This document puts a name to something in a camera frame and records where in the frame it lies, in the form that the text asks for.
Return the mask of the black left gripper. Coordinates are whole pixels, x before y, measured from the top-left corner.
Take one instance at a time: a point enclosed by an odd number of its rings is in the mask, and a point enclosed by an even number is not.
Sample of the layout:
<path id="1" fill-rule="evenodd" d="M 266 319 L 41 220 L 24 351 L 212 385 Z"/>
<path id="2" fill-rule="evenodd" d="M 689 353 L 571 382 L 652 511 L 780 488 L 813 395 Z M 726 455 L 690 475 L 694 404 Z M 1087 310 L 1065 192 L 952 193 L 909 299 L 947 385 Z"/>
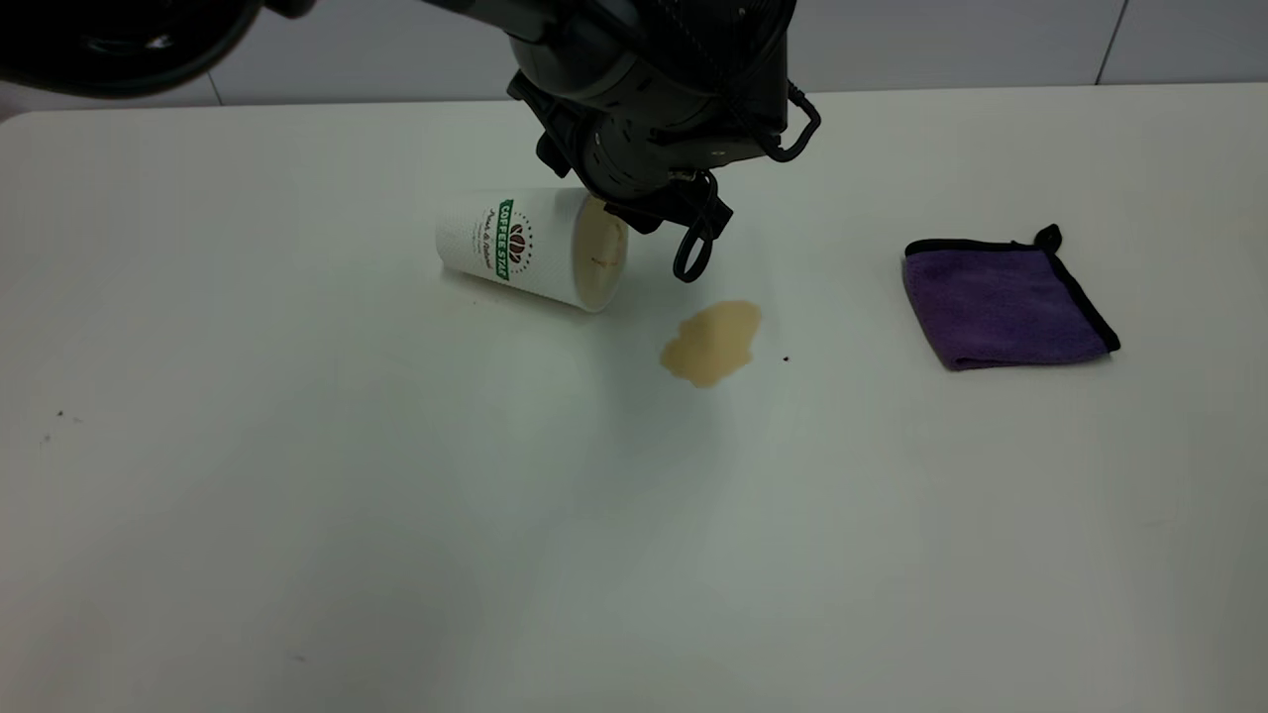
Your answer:
<path id="1" fill-rule="evenodd" d="M 714 176 L 743 159 L 787 159 L 792 1 L 568 1 L 536 42 L 511 38 L 510 94 L 544 129 L 535 154 L 605 212 L 649 235 L 733 209 Z"/>

